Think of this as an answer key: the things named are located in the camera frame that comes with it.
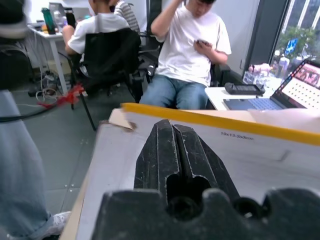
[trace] laptop screen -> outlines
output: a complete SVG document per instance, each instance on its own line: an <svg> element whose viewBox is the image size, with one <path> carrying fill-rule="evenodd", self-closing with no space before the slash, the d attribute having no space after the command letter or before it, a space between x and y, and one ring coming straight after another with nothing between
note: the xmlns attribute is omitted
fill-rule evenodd
<svg viewBox="0 0 320 240"><path fill-rule="evenodd" d="M271 98L287 108L320 110L320 64L303 61Z"/></svg>

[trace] hair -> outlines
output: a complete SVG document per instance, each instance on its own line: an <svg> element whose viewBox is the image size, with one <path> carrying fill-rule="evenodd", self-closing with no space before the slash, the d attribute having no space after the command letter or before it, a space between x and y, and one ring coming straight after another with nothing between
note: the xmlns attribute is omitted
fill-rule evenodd
<svg viewBox="0 0 320 240"><path fill-rule="evenodd" d="M205 4L214 4L217 0L200 0L200 1Z"/></svg>

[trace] white t-shirt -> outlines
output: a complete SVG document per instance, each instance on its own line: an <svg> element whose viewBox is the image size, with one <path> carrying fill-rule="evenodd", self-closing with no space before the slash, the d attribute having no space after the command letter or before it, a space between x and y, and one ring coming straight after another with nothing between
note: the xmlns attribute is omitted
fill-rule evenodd
<svg viewBox="0 0 320 240"><path fill-rule="evenodd" d="M157 38L164 44L156 73L208 87L211 62L195 50L194 42L199 39L211 43L214 50L231 54L226 25L218 15L208 12L195 18L185 6L178 8L167 35Z"/></svg>
<svg viewBox="0 0 320 240"><path fill-rule="evenodd" d="M99 18L99 30L96 20ZM129 28L127 21L113 13L99 13L98 16L92 16L88 19L80 21L68 41L69 47L77 52L83 54L86 46L86 35L94 33L110 33L120 29Z"/></svg>

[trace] yellow edge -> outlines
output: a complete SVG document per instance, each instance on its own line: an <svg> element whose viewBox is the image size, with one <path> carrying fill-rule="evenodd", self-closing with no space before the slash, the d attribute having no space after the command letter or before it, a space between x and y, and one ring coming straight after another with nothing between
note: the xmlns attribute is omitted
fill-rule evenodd
<svg viewBox="0 0 320 240"><path fill-rule="evenodd" d="M318 133L137 103L124 103L122 104L122 108L126 112L133 112L163 119L186 122L190 124L199 124L209 127L229 129L239 132L262 135L266 137L294 141L303 144L320 146L320 134Z"/></svg>

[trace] striped shirt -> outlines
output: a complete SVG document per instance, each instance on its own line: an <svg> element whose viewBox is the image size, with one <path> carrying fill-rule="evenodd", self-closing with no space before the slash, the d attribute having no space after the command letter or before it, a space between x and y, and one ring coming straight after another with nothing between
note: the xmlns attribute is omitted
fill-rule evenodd
<svg viewBox="0 0 320 240"><path fill-rule="evenodd" d="M137 18L134 12L132 11L130 5L126 3L124 0L120 0L115 5L114 14L117 14L123 17L129 24L131 30L136 31L137 33L140 33L140 28L139 28Z"/></svg>

